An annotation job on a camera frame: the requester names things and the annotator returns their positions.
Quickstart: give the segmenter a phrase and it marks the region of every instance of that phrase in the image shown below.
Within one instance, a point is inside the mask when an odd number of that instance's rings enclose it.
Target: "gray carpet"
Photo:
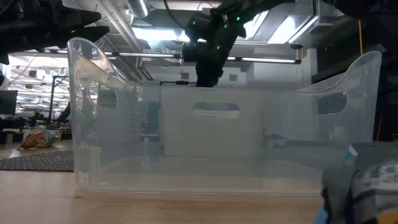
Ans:
[[[0,159],[0,170],[72,171],[73,151],[59,151]]]

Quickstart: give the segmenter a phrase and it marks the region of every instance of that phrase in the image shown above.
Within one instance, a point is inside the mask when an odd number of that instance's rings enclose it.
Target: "wooden table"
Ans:
[[[313,223],[318,196],[89,192],[73,173],[0,171],[1,223]]]

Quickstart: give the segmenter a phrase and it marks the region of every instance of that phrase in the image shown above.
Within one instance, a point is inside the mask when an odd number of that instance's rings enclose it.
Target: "gray cloth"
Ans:
[[[327,212],[331,224],[346,223],[352,215],[347,208],[350,207],[348,199],[355,173],[398,160],[397,143],[354,144],[353,147],[358,153],[356,157],[338,161],[323,172],[322,184],[328,195],[325,204],[330,208]]]
[[[0,170],[73,171],[73,151],[0,159]]]

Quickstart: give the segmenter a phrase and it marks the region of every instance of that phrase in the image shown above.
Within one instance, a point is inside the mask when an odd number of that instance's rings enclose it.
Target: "black monitor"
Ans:
[[[0,114],[15,115],[17,96],[17,90],[0,90]]]

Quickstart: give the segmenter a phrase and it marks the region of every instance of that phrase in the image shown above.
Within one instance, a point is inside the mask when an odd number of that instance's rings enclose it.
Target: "box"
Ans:
[[[379,52],[299,91],[140,85],[84,39],[68,57],[75,175],[89,190],[319,194],[322,170],[372,141]]]

